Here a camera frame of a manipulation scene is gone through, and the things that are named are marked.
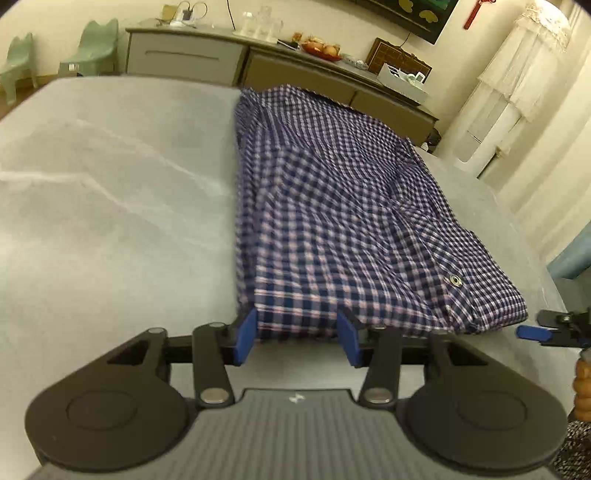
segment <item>ridged gray surface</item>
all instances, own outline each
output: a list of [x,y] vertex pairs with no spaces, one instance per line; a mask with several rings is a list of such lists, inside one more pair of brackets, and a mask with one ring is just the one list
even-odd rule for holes
[[[418,451],[394,416],[357,406],[347,391],[249,390],[232,407],[202,413],[175,449],[147,465],[100,475],[47,465],[30,480],[474,478]],[[512,478],[556,480],[547,469]]]

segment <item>green plastic chair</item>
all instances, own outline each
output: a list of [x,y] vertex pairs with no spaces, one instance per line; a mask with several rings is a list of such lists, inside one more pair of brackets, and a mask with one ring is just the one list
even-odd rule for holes
[[76,73],[96,76],[117,71],[117,38],[119,22],[116,18],[106,25],[94,20],[84,27],[78,51],[60,63],[60,77]]
[[8,105],[17,102],[17,80],[29,71],[33,86],[38,88],[35,77],[35,58],[33,55],[33,34],[28,33],[23,38],[14,37],[8,48],[7,60],[0,69],[0,85],[6,92]]

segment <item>plaid shirt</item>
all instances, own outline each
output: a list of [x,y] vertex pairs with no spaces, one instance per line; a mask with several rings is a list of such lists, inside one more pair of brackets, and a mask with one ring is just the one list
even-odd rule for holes
[[527,318],[409,140],[291,86],[244,91],[235,116],[238,293],[263,338],[333,336],[343,306],[408,336]]

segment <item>bed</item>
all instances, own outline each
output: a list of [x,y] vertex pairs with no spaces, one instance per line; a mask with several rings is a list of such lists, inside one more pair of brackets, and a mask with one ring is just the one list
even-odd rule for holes
[[[38,465],[23,418],[44,387],[146,328],[186,335],[233,319],[239,95],[174,80],[63,79],[0,122],[0,471],[7,478],[25,478]],[[492,191],[419,152],[530,315],[563,310],[545,266]],[[515,327],[468,340],[570,410],[576,350],[519,340]],[[324,342],[257,345],[246,365],[229,369],[237,395],[245,387],[356,393],[364,374],[348,366],[339,345]],[[190,367],[175,367],[172,383],[190,396]],[[401,395],[422,383],[422,369],[407,367]]]

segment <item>shirt button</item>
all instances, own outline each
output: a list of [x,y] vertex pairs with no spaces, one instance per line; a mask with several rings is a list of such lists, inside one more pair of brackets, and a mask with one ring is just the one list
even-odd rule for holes
[[462,279],[457,275],[450,275],[449,281],[452,282],[454,287],[461,287],[462,286]]

